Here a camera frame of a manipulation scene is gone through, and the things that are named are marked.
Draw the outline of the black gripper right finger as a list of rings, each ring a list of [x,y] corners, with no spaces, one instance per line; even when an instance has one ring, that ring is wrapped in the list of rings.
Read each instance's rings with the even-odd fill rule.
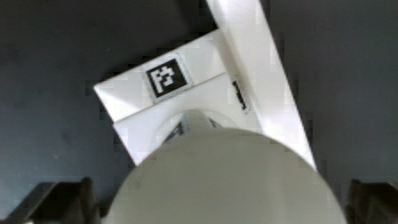
[[[349,182],[344,206],[348,224],[398,224],[398,188],[385,182]]]

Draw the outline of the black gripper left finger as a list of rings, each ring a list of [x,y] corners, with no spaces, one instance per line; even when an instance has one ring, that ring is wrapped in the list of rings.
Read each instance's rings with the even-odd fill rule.
[[[40,182],[0,224],[101,224],[92,179]]]

